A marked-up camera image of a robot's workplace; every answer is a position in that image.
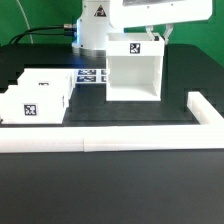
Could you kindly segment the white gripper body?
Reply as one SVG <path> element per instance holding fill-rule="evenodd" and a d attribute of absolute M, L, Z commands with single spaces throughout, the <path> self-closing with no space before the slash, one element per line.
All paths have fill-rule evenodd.
<path fill-rule="evenodd" d="M 110 0 L 114 28 L 154 26 L 208 20 L 213 0 Z"/>

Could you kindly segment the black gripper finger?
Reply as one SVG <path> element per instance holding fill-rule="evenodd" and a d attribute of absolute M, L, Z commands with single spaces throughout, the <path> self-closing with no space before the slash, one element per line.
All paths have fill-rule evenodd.
<path fill-rule="evenodd" d="M 148 34 L 150 40 L 155 40 L 155 36 L 154 36 L 154 33 L 153 33 L 153 29 L 154 29 L 153 26 L 146 26 L 145 27 L 146 33 Z"/>
<path fill-rule="evenodd" d="M 173 29 L 174 29 L 174 25 L 173 24 L 167 24 L 166 25 L 166 28 L 165 28 L 165 31 L 164 31 L 164 34 L 163 34 L 165 43 L 169 42 L 169 37 L 170 37 Z"/>

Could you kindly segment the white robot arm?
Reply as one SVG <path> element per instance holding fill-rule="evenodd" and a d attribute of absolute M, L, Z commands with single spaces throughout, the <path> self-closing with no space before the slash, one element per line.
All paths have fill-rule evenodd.
<path fill-rule="evenodd" d="M 212 11 L 213 0 L 82 0 L 73 52 L 104 57 L 107 34 L 125 28 L 145 27 L 153 38 L 153 28 L 165 25 L 163 38 L 168 42 L 175 24 L 208 20 Z"/>

